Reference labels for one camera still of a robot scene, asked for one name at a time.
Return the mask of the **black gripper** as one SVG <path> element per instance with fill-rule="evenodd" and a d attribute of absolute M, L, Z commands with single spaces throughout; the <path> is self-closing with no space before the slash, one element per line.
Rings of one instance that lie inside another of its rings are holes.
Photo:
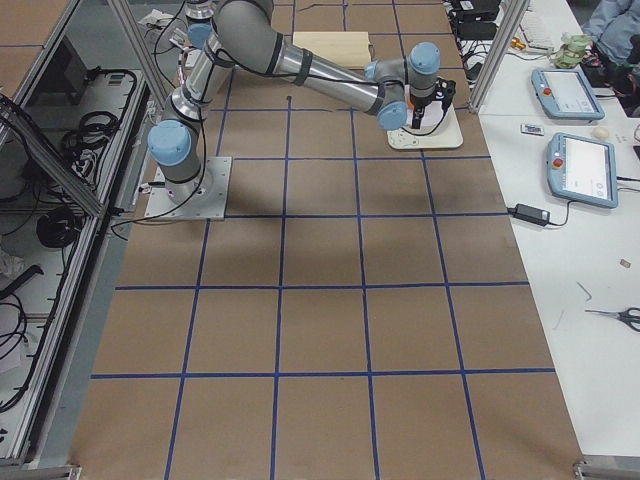
<path fill-rule="evenodd" d="M 425 109 L 434 101 L 434 94 L 428 96 L 418 96 L 410 94 L 410 108 L 412 109 L 411 128 L 420 130 L 422 126 L 423 113 Z"/>

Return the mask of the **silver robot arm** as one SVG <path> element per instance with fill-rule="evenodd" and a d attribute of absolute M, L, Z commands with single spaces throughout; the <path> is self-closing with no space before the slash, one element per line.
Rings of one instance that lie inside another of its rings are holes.
<path fill-rule="evenodd" d="M 162 120 L 150 130 L 148 149 L 172 203 L 196 202 L 210 188 L 197 153 L 200 133 L 206 108 L 236 67 L 332 97 L 375 117 L 386 131 L 419 127 L 424 109 L 444 91 L 440 51 L 430 42 L 402 58 L 371 62 L 357 75 L 290 43 L 272 27 L 273 9 L 270 1 L 219 2 L 194 68 L 168 96 Z"/>

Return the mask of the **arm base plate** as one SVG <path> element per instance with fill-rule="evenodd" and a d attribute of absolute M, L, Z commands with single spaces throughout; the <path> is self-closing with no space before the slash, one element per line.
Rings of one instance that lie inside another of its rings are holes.
<path fill-rule="evenodd" d="M 151 188 L 144 218 L 151 221 L 224 220 L 231 170 L 231 157 L 209 156 L 202 181 L 196 176 L 178 185 L 167 182 L 157 167 L 154 180 L 162 185 Z"/>

